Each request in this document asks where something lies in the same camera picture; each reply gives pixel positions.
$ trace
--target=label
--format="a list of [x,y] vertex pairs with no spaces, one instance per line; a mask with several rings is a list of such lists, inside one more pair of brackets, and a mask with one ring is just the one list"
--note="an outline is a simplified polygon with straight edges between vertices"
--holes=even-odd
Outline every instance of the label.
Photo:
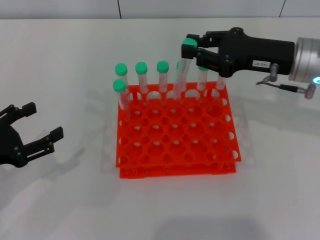
[[253,60],[252,62],[253,67],[259,67],[259,68],[270,68],[270,62],[269,61],[258,61]]

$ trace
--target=green cap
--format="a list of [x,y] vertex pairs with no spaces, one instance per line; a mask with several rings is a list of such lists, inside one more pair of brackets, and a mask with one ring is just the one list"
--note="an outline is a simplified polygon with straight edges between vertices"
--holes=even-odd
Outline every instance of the green cap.
[[126,83],[122,79],[117,79],[113,82],[113,90],[116,93],[122,93],[126,90]]
[[140,61],[135,65],[135,72],[139,75],[146,74],[148,72],[148,66],[144,61]]
[[115,65],[115,74],[117,74],[118,76],[125,76],[128,73],[128,68],[127,65],[125,65],[124,63],[118,63],[117,65]]
[[159,61],[156,65],[156,70],[161,74],[167,73],[169,71],[169,63],[167,61]]
[[197,41],[192,38],[186,38],[185,40],[183,40],[182,44],[194,46],[195,48],[198,47]]
[[198,68],[201,70],[201,71],[208,71],[208,69],[207,68],[205,68],[205,67],[202,67],[202,66],[198,66]]

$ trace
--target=clear test tube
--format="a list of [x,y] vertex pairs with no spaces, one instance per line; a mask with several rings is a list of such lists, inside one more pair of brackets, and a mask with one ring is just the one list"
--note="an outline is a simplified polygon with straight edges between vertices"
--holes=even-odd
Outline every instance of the clear test tube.
[[[195,48],[198,47],[197,41],[192,38],[186,38],[182,44],[190,45]],[[181,96],[181,92],[185,91],[187,88],[187,77],[191,60],[192,59],[183,57],[180,60],[179,67],[177,69],[175,84],[173,86],[173,94],[175,99],[179,99]]]
[[220,93],[217,90],[223,90],[226,86],[226,78],[223,76],[218,75],[218,80],[215,84],[216,91],[213,92],[213,98],[218,99],[220,96]]
[[217,90],[222,90],[226,86],[226,78],[223,76],[218,76],[218,81],[216,82],[215,88]]
[[145,62],[140,61],[135,65],[135,72],[138,74],[140,91],[142,94],[146,94],[148,92],[148,80],[147,80],[147,72],[148,66]]
[[129,109],[129,100],[126,94],[126,82],[123,79],[117,79],[113,82],[113,90],[116,92],[119,105],[123,110]]
[[115,74],[117,74],[118,79],[122,79],[125,82],[125,92],[128,93],[129,92],[129,84],[128,84],[128,77],[127,77],[127,73],[128,73],[128,68],[127,65],[125,65],[124,63],[118,63],[117,65],[115,65]]
[[204,68],[202,66],[198,66],[199,68],[199,79],[198,79],[198,83],[196,85],[196,88],[199,91],[203,91],[206,88],[206,84],[207,84],[207,78],[208,78],[208,69]]
[[159,92],[165,93],[168,90],[168,71],[169,63],[167,61],[159,61],[156,65],[159,73]]

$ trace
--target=test tube rack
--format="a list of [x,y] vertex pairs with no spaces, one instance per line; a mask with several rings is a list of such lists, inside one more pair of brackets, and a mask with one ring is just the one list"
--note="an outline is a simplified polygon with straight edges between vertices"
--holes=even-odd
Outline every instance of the test tube rack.
[[[173,84],[159,92],[149,84],[142,94],[128,87],[129,110],[118,106],[116,167],[122,179],[181,175],[222,175],[236,172],[241,161],[227,87],[212,95],[216,82],[203,91],[189,82],[181,99],[173,99]],[[189,97],[189,92],[197,91]],[[161,99],[148,99],[157,92]]]

